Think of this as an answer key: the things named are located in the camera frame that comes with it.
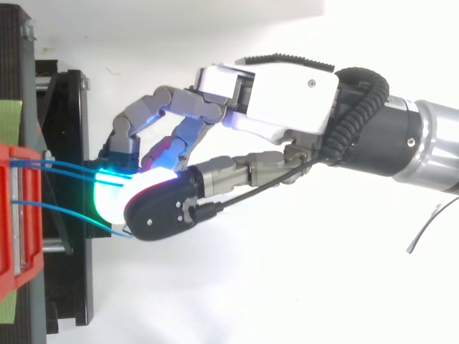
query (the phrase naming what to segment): white wall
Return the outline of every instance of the white wall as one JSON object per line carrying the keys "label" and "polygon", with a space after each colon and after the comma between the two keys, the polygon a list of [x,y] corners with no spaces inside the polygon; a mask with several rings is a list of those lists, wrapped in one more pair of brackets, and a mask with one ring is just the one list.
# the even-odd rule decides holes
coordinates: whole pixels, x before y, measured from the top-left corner
{"label": "white wall", "polygon": [[[459,108],[459,5],[424,2],[330,0],[322,17],[194,32],[155,28],[151,36],[130,36],[130,28],[66,39],[48,30],[37,56],[58,58],[62,69],[90,77],[92,157],[113,116],[130,102],[162,84],[192,84],[200,66],[251,54],[368,67],[388,79],[394,95]],[[39,33],[47,23],[37,25]],[[143,148],[177,123],[155,125],[143,135]],[[215,128],[193,162],[267,149],[275,147]],[[457,343],[455,210],[435,220],[412,256],[404,251],[435,205],[449,199],[317,166],[295,185],[173,238],[95,240],[95,319],[86,328],[62,321],[49,342]]]}

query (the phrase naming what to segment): blue cable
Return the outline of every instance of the blue cable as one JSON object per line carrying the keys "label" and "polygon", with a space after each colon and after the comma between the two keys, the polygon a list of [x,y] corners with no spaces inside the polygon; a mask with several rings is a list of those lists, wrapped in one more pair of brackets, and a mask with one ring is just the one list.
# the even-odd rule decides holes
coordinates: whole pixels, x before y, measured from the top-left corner
{"label": "blue cable", "polygon": [[19,164],[19,165],[10,164],[10,167],[12,168],[34,168],[34,169],[42,170],[45,172],[54,172],[57,174],[62,174],[64,176],[78,178],[84,181],[90,181],[92,183],[101,183],[101,184],[106,184],[106,185],[111,185],[111,186],[124,186],[124,184],[112,183],[110,181],[100,181],[99,179],[96,179],[96,178],[86,177],[86,176],[82,176],[81,174],[59,170],[57,168],[52,168],[52,167],[45,167],[45,166],[38,166],[38,165],[26,165],[26,164]]}
{"label": "blue cable", "polygon": [[21,165],[22,164],[27,164],[28,165],[28,164],[32,164],[32,163],[46,163],[46,164],[50,164],[50,165],[74,168],[75,170],[79,170],[79,171],[82,171],[82,172],[88,172],[88,173],[94,173],[94,174],[100,173],[100,174],[106,174],[108,176],[116,176],[116,177],[120,177],[120,178],[124,178],[124,179],[132,179],[132,177],[127,176],[127,175],[122,174],[122,173],[116,173],[116,172],[110,172],[110,171],[99,171],[99,170],[95,170],[93,168],[87,168],[87,167],[75,165],[74,163],[66,163],[64,161],[29,160],[29,159],[18,159],[18,160],[10,160],[9,161],[10,166],[19,165],[19,164],[21,164]]}
{"label": "blue cable", "polygon": [[113,231],[110,227],[107,227],[106,225],[104,224],[101,224],[100,222],[97,222],[96,220],[93,220],[85,215],[82,215],[82,214],[79,214],[77,213],[76,211],[73,211],[73,210],[69,210],[69,209],[66,209],[66,208],[61,208],[60,206],[53,206],[52,204],[47,204],[47,203],[40,203],[40,202],[32,202],[32,201],[18,201],[17,199],[12,199],[11,200],[11,204],[20,204],[20,205],[23,205],[23,206],[40,206],[42,208],[48,208],[48,209],[51,209],[51,210],[56,210],[56,211],[60,211],[62,213],[65,213],[65,214],[68,214],[68,215],[71,215],[71,216],[75,216],[79,219],[82,219],[83,221],[86,221],[86,222],[89,222],[97,227],[100,227],[101,229],[103,229],[104,231],[107,231],[108,233],[111,233],[111,234],[114,234],[114,235],[118,235],[120,237],[123,237],[123,238],[128,238],[128,239],[132,239],[133,238],[133,235],[129,235],[129,234],[123,234],[123,233],[119,233],[117,231]]}

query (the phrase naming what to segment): red plastic bin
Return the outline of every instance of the red plastic bin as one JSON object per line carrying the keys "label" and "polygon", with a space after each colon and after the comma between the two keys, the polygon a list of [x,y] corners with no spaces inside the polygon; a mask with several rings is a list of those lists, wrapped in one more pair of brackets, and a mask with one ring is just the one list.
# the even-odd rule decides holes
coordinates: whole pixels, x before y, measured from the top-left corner
{"label": "red plastic bin", "polygon": [[[21,272],[14,274],[13,227],[11,212],[10,159],[40,159],[34,150],[0,145],[0,301],[21,287],[43,269],[42,210],[38,206],[22,206],[24,234]],[[40,170],[22,168],[22,200],[42,201]]]}

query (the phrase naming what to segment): green light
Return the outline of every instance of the green light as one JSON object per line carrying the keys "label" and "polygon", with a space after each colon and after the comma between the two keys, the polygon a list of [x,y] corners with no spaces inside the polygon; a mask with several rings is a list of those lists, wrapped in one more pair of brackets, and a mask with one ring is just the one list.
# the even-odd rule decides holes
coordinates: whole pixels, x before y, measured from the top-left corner
{"label": "green light", "polygon": [[101,183],[94,185],[94,204],[99,215],[111,224],[124,224],[124,208],[136,194],[150,186],[176,178],[175,172],[158,167],[150,171],[132,175],[132,179],[97,173],[99,181],[110,181],[123,184],[111,186]]}

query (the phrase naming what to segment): black metal frame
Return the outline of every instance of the black metal frame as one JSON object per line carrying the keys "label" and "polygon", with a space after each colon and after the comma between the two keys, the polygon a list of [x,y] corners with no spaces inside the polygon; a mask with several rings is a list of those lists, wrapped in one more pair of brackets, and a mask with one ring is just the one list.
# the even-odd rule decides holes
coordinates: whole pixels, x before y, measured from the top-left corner
{"label": "black metal frame", "polygon": [[[56,160],[84,165],[89,158],[85,76],[79,70],[52,73],[55,68],[50,61],[37,61],[36,67],[37,75],[52,74],[47,91],[37,93],[38,118],[47,147]],[[48,179],[51,187],[43,189],[44,197],[103,222],[94,211],[90,183],[60,175]],[[44,254],[47,332],[58,332],[57,319],[75,318],[76,326],[88,325],[94,316],[91,239],[107,235],[53,211],[43,210],[43,224],[44,238],[60,237],[64,246],[68,240],[72,250]]]}

